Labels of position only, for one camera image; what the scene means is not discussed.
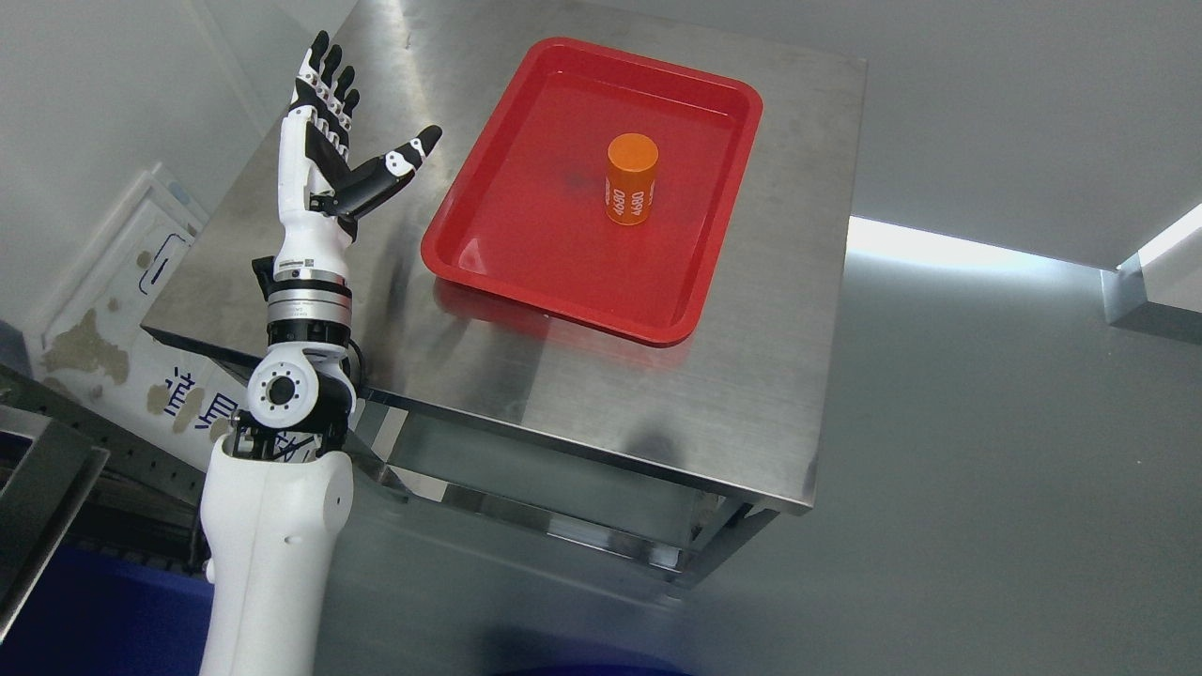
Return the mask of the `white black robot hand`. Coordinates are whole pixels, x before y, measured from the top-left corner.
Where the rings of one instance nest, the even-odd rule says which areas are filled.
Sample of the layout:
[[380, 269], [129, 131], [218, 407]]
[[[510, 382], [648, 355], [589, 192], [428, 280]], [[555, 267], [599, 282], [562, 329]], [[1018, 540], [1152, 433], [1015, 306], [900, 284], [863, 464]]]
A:
[[285, 235], [273, 261], [275, 281], [346, 281], [358, 223], [411, 183], [442, 137], [442, 128], [430, 125], [351, 167], [349, 132], [358, 102], [343, 47], [319, 31], [300, 60], [280, 128], [276, 213]]

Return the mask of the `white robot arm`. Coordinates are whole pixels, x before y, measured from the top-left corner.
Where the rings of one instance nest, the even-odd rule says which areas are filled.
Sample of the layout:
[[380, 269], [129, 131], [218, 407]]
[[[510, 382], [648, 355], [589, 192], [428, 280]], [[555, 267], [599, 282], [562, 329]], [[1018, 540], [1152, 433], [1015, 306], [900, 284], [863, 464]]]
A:
[[343, 444], [351, 292], [333, 272], [258, 272], [268, 350], [213, 447], [200, 506], [214, 587], [203, 675], [310, 675], [353, 502]]

